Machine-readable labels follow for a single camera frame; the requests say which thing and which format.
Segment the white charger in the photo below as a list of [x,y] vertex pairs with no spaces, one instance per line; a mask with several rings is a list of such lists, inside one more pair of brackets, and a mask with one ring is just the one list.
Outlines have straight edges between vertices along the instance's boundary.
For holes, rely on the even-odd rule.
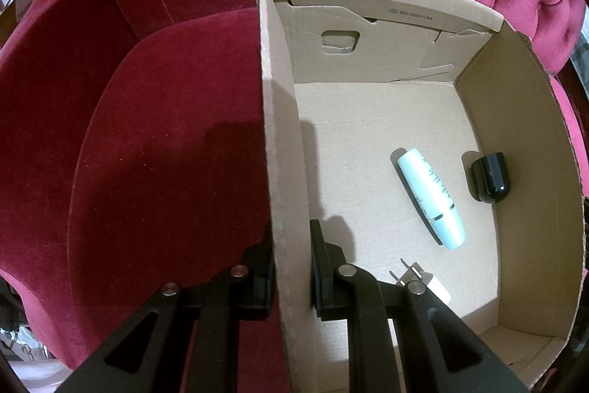
[[418,262],[407,263],[400,259],[404,272],[396,274],[390,270],[389,275],[396,285],[405,286],[411,281],[420,281],[433,292],[444,304],[449,305],[451,295],[441,281],[430,271],[421,267]]

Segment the light blue handheld device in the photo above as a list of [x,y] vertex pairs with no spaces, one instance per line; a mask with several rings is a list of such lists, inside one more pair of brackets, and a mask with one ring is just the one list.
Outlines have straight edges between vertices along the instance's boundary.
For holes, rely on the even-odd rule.
[[464,225],[439,175],[416,148],[401,155],[397,165],[437,238],[448,249],[459,248],[466,240]]

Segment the black rounded plug adapter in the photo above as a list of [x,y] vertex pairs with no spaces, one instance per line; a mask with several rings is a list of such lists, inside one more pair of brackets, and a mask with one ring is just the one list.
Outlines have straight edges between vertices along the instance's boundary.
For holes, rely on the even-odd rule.
[[475,197],[483,203],[500,203],[511,191],[507,162],[503,152],[494,152],[476,159],[470,170]]

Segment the cardboard box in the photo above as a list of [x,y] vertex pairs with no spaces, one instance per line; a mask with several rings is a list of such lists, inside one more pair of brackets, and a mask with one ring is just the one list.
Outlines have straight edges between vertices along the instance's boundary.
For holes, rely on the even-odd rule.
[[[310,221],[387,279],[418,262],[527,386],[564,348],[585,235],[578,162],[528,38],[473,0],[258,0],[279,311],[290,387],[348,387],[345,326],[315,317]],[[437,238],[397,165],[416,148],[462,219]],[[475,197],[470,165],[503,152],[511,191]]]

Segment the grey plaid cloth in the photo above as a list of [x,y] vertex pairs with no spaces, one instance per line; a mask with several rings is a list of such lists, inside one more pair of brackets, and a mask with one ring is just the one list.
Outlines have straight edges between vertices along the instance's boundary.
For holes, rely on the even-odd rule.
[[570,54],[585,95],[589,96],[589,8],[585,7],[582,24]]

